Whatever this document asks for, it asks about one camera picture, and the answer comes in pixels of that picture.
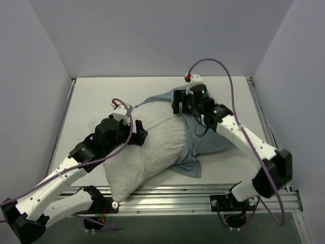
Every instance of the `white pillow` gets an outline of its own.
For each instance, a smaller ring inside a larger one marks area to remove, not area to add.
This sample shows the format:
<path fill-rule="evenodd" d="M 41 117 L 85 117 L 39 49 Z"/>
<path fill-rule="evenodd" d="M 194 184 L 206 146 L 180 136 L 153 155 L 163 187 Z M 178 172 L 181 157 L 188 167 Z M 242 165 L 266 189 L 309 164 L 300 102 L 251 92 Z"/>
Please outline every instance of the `white pillow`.
<path fill-rule="evenodd" d="M 184 123 L 170 103 L 144 104 L 134 108 L 132 116 L 142 121 L 148 136 L 142 146 L 127 145 L 104 163 L 115 202 L 124 201 L 146 179 L 175 163 L 186 140 Z"/>

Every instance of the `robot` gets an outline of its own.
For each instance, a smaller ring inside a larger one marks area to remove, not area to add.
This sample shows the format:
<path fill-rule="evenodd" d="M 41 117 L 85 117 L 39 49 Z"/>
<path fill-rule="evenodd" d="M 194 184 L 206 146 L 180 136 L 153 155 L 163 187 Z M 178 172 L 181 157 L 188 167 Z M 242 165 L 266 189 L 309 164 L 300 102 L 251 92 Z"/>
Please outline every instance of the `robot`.
<path fill-rule="evenodd" d="M 208 96 L 200 75 L 188 73 L 185 81 L 188 82 L 187 89 L 174 90 L 173 113 L 182 112 L 198 117 L 202 125 L 229 139 L 259 168 L 253 179 L 240 182 L 225 193 L 223 209 L 243 210 L 254 197 L 270 198 L 275 194 L 275 188 L 279 190 L 292 179 L 292 156 L 289 151 L 279 151 L 268 145 L 241 124 L 234 111 L 217 104 Z M 94 186 L 84 187 L 62 200 L 55 199 L 102 163 L 118 146 L 123 143 L 143 145 L 147 131 L 141 121 L 136 120 L 136 132 L 133 132 L 132 107 L 121 103 L 123 106 L 114 103 L 113 113 L 96 126 L 93 134 L 77 144 L 64 161 L 29 194 L 2 203 L 5 220 L 22 243 L 33 243 L 51 225 L 75 213 L 98 212 L 107 204 L 112 212 L 118 209 L 118 203 L 107 202 Z M 258 158 L 263 160 L 265 167 L 260 166 Z"/>

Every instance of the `blue cloth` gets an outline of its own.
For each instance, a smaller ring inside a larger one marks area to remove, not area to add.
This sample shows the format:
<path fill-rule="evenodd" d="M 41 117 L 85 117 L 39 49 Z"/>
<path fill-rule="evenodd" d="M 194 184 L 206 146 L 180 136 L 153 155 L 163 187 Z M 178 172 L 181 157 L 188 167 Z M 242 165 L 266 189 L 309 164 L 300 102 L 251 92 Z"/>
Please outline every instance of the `blue cloth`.
<path fill-rule="evenodd" d="M 174 90 L 186 89 L 186 87 L 187 86 L 177 87 L 167 93 L 149 97 L 138 106 L 157 101 L 169 102 L 172 104 L 174 98 Z M 218 133 L 215 133 L 211 129 L 209 129 L 203 137 L 198 137 L 195 132 L 198 135 L 202 135 L 205 131 L 205 127 L 198 124 L 194 116 L 186 115 L 181 112 L 180 116 L 184 122 L 186 142 L 178 161 L 170 166 L 169 169 L 172 169 L 184 175 L 199 178 L 201 177 L 201 164 L 199 160 L 195 158 L 195 156 L 200 154 L 217 153 L 219 151 L 232 147 L 233 144 L 228 139 Z"/>

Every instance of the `gray wall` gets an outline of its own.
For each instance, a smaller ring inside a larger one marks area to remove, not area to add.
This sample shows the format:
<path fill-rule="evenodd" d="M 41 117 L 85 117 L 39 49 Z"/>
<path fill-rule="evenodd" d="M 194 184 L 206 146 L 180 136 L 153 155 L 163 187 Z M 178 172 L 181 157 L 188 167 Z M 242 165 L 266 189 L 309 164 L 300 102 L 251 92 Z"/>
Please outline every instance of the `gray wall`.
<path fill-rule="evenodd" d="M 293 0 L 29 0 L 72 77 L 253 75 Z M 213 63 L 203 75 L 225 75 Z"/>
<path fill-rule="evenodd" d="M 0 201 L 45 176 L 70 85 L 29 2 L 0 1 Z M 18 243 L 6 224 L 0 243 Z"/>
<path fill-rule="evenodd" d="M 313 243 L 325 239 L 325 1 L 295 0 L 254 77 L 277 142 L 294 157 Z"/>

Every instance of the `white floor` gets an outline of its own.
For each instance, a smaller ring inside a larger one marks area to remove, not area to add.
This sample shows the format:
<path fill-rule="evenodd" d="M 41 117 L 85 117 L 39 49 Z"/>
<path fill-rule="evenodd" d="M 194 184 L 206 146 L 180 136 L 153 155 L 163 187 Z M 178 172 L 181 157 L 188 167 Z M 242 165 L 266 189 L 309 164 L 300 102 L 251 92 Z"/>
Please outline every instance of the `white floor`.
<path fill-rule="evenodd" d="M 239 119 L 261 139 L 265 139 L 245 77 L 233 77 L 233 82 Z M 204 83 L 218 103 L 231 109 L 227 77 L 204 77 Z M 88 123 L 91 119 L 112 113 L 112 98 L 120 98 L 126 103 L 137 105 L 149 96 L 182 85 L 186 85 L 182 77 L 78 78 L 52 167 L 57 167 L 75 145 L 90 134 Z M 237 149 L 198 158 L 202 164 L 201 178 L 191 178 L 165 170 L 147 180 L 144 185 L 157 187 L 235 184 L 252 178 L 257 172 L 250 160 Z M 87 185 L 108 186 L 102 165 L 73 184 Z"/>

